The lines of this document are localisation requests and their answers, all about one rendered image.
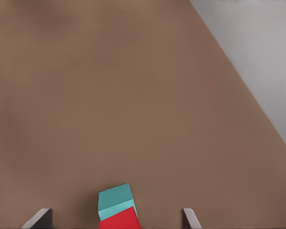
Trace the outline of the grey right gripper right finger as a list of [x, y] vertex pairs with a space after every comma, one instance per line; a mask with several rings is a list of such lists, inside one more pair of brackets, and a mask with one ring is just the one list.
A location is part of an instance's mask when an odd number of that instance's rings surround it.
[[202, 226], [191, 208], [182, 208], [181, 225], [183, 229], [201, 229]]

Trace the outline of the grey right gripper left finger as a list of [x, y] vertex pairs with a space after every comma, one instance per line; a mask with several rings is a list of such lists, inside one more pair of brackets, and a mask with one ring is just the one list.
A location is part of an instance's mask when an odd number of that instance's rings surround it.
[[22, 229], [52, 229], [53, 211], [51, 208], [40, 209], [31, 219], [29, 219]]

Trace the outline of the red wooden cube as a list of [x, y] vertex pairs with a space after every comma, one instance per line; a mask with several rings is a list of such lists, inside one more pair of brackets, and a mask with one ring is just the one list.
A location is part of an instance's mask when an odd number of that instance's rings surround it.
[[99, 222], [99, 229], [142, 229], [134, 207]]

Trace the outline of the blue wooden cube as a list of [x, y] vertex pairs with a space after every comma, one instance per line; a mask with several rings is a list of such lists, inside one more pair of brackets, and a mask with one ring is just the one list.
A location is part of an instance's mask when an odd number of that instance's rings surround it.
[[105, 220], [131, 207], [138, 215], [129, 183], [115, 186], [98, 194], [98, 215], [100, 220]]

